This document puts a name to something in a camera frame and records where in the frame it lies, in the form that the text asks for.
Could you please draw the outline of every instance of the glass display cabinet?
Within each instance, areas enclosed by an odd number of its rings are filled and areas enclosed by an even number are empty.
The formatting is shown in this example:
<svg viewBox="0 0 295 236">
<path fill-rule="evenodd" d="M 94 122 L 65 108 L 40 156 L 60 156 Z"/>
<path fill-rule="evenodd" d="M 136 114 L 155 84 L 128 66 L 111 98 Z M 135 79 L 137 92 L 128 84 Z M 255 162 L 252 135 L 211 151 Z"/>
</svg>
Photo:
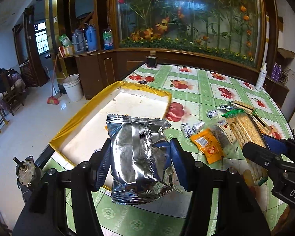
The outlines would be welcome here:
<svg viewBox="0 0 295 236">
<path fill-rule="evenodd" d="M 119 47 L 182 50 L 257 68 L 260 0 L 115 0 Z"/>
</svg>

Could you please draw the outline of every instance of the broom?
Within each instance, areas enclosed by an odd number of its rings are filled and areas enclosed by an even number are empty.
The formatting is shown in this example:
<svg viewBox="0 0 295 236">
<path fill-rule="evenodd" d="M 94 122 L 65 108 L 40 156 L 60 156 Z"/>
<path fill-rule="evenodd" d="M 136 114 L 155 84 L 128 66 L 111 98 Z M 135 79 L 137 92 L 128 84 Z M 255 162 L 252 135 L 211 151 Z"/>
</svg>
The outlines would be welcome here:
<svg viewBox="0 0 295 236">
<path fill-rule="evenodd" d="M 55 65 L 53 67 L 53 78 L 51 80 L 51 84 L 52 84 L 52 86 L 51 86 L 51 97 L 47 98 L 47 104 L 52 104 L 52 105 L 59 104 L 58 99 L 53 96 L 53 88 L 54 88 L 53 87 L 53 80 L 55 78 L 55 70 L 56 70 L 57 59 L 58 59 L 58 54 L 56 56 Z"/>
</svg>

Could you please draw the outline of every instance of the white bucket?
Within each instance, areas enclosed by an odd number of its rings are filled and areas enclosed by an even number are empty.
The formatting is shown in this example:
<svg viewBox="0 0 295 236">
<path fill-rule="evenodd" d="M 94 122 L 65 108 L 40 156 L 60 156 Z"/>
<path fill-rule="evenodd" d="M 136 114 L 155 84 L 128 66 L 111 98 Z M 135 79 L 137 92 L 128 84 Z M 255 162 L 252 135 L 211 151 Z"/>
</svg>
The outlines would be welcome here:
<svg viewBox="0 0 295 236">
<path fill-rule="evenodd" d="M 67 79 L 63 81 L 63 85 L 72 102 L 77 102 L 83 98 L 79 74 L 68 76 Z"/>
</svg>

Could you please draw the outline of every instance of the window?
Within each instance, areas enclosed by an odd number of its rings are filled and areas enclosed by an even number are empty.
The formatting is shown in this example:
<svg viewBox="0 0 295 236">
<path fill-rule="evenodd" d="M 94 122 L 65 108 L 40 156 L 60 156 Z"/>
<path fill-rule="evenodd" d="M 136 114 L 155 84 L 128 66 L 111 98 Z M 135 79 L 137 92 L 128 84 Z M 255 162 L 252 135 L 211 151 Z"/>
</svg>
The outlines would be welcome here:
<svg viewBox="0 0 295 236">
<path fill-rule="evenodd" d="M 49 51 L 45 22 L 35 25 L 35 36 L 38 54 L 43 54 Z"/>
</svg>

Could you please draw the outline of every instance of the blue thermos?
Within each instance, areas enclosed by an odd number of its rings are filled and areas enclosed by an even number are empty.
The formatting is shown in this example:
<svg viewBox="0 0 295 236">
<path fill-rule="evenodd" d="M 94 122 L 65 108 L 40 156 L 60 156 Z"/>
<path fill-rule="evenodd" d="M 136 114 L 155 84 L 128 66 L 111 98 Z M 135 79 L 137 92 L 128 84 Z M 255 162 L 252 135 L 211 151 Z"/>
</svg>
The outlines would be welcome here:
<svg viewBox="0 0 295 236">
<path fill-rule="evenodd" d="M 96 30 L 94 27 L 89 26 L 86 31 L 87 45 L 89 51 L 97 50 Z"/>
</svg>

